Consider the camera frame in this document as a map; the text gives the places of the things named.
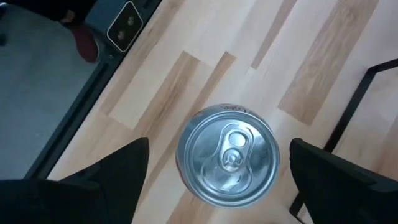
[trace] wooden floor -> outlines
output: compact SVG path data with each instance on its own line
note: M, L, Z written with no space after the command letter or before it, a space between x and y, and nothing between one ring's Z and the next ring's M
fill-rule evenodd
M53 169L61 179L140 137L147 179L133 223L297 223L288 146L323 147L367 68L398 58L396 0L163 0ZM184 187L174 152L185 122L237 103L280 146L274 188L241 210ZM334 153L398 179L398 69L379 73ZM302 209L300 216L311 222Z

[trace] silver can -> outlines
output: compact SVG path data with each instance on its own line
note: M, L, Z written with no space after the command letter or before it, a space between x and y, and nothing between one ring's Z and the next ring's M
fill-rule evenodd
M176 152L185 185L224 208L246 207L272 186L279 148L265 121L243 106L214 105L185 127Z

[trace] black metal frame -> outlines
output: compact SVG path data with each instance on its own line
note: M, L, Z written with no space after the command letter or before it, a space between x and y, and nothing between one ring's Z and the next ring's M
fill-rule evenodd
M136 5L146 25L162 0L144 0ZM69 142L84 122L90 109L108 84L109 80L124 59L113 47L106 45L101 53L101 61L85 83L83 89L52 134L50 140L36 158L25 179L46 179L61 157Z
M365 76L362 78L361 82L354 92L354 95L351 97L348 106L344 110L343 115L338 121L323 150L330 153L333 152L376 74L396 67L398 67L398 59L375 65L366 71ZM292 206L290 206L289 208L290 214L292 214L300 222L302 221L298 218L298 214L303 204L303 198L300 193L298 193L292 203Z

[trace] red object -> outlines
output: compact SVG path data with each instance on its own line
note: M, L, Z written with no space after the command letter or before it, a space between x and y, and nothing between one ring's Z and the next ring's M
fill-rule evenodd
M76 48L80 56L89 63L95 63L100 55L100 47L94 38L94 35L84 25L67 26L72 32Z

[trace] can rim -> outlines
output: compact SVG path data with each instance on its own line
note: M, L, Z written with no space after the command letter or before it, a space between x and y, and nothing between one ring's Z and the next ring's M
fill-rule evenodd
M192 170L191 167L188 165L187 162L183 162L183 168L186 170L183 174L186 178L185 178L185 182L186 185L188 185L187 187L193 191L193 193L197 196L199 196L202 200L204 200L205 202L208 202L214 206L217 207L221 207L221 208L243 208L243 207L248 207L254 203L256 203L258 200L260 200L261 198L263 198L265 195L267 195L267 193L270 191L270 189L274 186L275 184L275 180L278 176L279 173L279 165L280 165L280 153L279 153L279 147L277 144L277 141L275 139L274 133L272 132L272 130L270 129L270 127L268 126L268 124L261 119L260 117L254 116L253 114L247 113L247 112L242 112L242 111L219 111L215 114L213 114L213 116L210 119L204 119L203 121L200 121L197 126L192 130L191 135L189 135L185 145L181 146L178 145L178 147L184 147L187 148L188 146L191 146L194 142L193 139L196 139L195 137L197 137L199 130L203 129L206 127L206 124L211 124L211 121L213 121L214 119L219 118L220 116L224 115L224 114L228 114L228 113L239 113L241 115L247 116L251 119L253 119L254 121L257 121L261 126L265 126L266 127L266 132L265 130L259 130L261 132L261 134L268 134L271 138L267 138L269 141L269 144L271 145L271 147L273 148L272 150L272 157L273 157L273 163L272 163L272 167L270 168L271 170L271 174L269 176L269 178L264 181L263 184L261 184L259 186L259 189L256 190L254 192L254 194L250 195L250 197L245 198L244 200L239 200L236 202L225 202L225 203L220 203L219 201L216 200L210 200L208 198L209 194L206 194L206 192L202 191L200 189L200 187L194 187L194 183L196 183L197 185L201 185L200 183L197 183L196 178L194 178L194 176L192 175ZM184 161L189 161L189 153L188 151L184 151Z

